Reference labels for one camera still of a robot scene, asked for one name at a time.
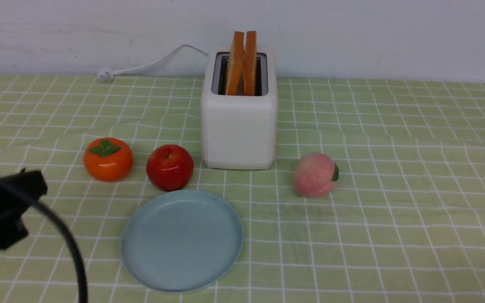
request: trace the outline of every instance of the red apple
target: red apple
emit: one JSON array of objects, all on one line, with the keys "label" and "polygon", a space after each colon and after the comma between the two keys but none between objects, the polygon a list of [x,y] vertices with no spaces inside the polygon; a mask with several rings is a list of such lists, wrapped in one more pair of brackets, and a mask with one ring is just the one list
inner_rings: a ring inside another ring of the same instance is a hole
[{"label": "red apple", "polygon": [[146,171],[151,183],[160,190],[180,190],[190,182],[194,161],[186,149],[167,144],[151,153]]}]

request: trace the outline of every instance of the peach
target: peach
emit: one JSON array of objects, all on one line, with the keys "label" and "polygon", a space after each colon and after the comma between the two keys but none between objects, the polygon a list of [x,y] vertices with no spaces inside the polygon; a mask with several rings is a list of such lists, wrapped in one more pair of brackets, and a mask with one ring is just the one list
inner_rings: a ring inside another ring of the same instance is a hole
[{"label": "peach", "polygon": [[303,197],[324,196],[334,190],[338,175],[338,167],[329,156],[309,153],[295,167],[293,186]]}]

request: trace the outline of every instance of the toast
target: toast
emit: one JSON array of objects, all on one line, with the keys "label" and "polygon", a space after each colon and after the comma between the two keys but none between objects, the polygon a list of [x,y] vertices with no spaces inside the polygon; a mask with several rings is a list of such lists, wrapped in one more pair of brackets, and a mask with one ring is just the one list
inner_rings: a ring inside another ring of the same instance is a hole
[{"label": "toast", "polygon": [[256,95],[256,64],[258,59],[256,31],[246,32],[246,45],[242,59],[242,77],[244,81],[244,95]]},{"label": "toast", "polygon": [[244,33],[235,31],[229,51],[229,59],[227,60],[226,95],[228,96],[236,96],[239,90],[241,74],[243,73],[243,57]]}]

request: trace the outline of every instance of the orange persimmon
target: orange persimmon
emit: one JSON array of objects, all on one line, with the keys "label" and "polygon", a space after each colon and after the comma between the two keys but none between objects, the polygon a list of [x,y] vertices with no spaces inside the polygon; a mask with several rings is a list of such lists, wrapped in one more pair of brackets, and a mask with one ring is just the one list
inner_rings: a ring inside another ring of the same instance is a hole
[{"label": "orange persimmon", "polygon": [[83,153],[83,166],[93,178],[104,182],[123,180],[133,166],[131,148],[116,138],[99,138]]}]

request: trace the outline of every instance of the white toaster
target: white toaster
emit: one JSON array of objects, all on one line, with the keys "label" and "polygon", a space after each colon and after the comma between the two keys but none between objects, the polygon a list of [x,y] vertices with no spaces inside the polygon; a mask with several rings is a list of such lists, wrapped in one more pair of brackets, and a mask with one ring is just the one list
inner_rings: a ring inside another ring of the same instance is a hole
[{"label": "white toaster", "polygon": [[256,96],[226,96],[231,44],[209,53],[201,99],[204,163],[209,168],[264,170],[275,160],[278,93],[273,50],[257,46]]}]

